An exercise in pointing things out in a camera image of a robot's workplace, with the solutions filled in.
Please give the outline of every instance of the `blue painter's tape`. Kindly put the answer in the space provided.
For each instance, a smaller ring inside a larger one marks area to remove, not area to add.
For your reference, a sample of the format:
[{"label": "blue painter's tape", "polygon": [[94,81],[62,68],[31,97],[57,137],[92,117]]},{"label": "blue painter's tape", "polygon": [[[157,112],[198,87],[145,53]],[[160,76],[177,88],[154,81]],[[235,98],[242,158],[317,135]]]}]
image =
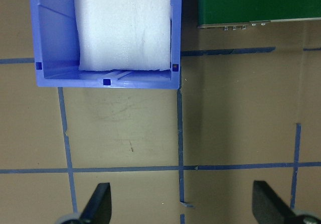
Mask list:
[{"label": "blue painter's tape", "polygon": [[293,166],[293,176],[291,185],[291,203],[290,207],[293,209],[295,207],[295,196],[296,196],[296,181],[297,172],[299,166],[299,156],[300,156],[300,142],[301,142],[301,124],[296,124],[295,131],[295,147],[294,147],[294,166]]},{"label": "blue painter's tape", "polygon": [[64,135],[64,141],[65,141],[65,151],[66,151],[66,159],[67,159],[67,170],[68,170],[68,176],[69,176],[69,185],[70,185],[72,208],[73,208],[74,212],[78,212],[77,199],[76,199],[76,190],[75,190],[75,181],[74,181],[74,173],[73,173],[72,161],[71,161],[70,144],[69,144],[69,138],[66,135],[68,126],[67,126],[67,117],[66,117],[64,92],[63,92],[62,87],[58,87],[58,96],[59,96],[59,105],[60,105],[62,129],[63,129],[63,135]]},{"label": "blue painter's tape", "polygon": [[60,169],[4,169],[0,174],[34,174],[34,173],[67,173],[66,168]]},{"label": "blue painter's tape", "polygon": [[185,195],[184,195],[184,170],[179,170],[179,191],[180,191],[180,202],[185,202]]},{"label": "blue painter's tape", "polygon": [[188,203],[186,203],[186,202],[181,202],[181,204],[182,204],[183,206],[187,207],[187,208],[194,208],[193,205],[188,204]]},{"label": "blue painter's tape", "polygon": [[180,215],[180,223],[185,224],[185,214]]},{"label": "blue painter's tape", "polygon": [[34,63],[34,58],[9,58],[0,59],[0,64],[14,64],[14,63]]},{"label": "blue painter's tape", "polygon": [[218,49],[218,50],[207,50],[204,51],[204,55],[214,56],[214,55],[230,55],[233,49]]},{"label": "blue painter's tape", "polygon": [[276,47],[255,47],[234,49],[232,54],[253,54],[253,53],[268,53],[275,50]]},{"label": "blue painter's tape", "polygon": [[321,162],[303,162],[298,163],[299,167],[318,167],[321,166]]},{"label": "blue painter's tape", "polygon": [[179,191],[180,202],[184,203],[184,147],[183,147],[183,99],[181,89],[177,90],[177,128],[179,155]]},{"label": "blue painter's tape", "polygon": [[178,166],[139,166],[139,167],[110,167],[110,168],[74,168],[75,173],[79,172],[131,172],[131,171],[167,171],[178,170]]},{"label": "blue painter's tape", "polygon": [[265,164],[244,164],[244,165],[189,165],[184,170],[240,170],[240,169],[261,169],[261,168],[286,168],[293,167],[293,163],[265,163]]},{"label": "blue painter's tape", "polygon": [[236,49],[214,49],[214,50],[198,50],[198,51],[182,51],[182,57],[194,56],[214,56],[214,55],[231,55],[231,54],[253,54],[272,52],[276,47],[254,47],[254,48],[236,48]]},{"label": "blue painter's tape", "polygon": [[321,51],[321,47],[319,48],[303,48],[303,51],[308,52],[308,51]]}]

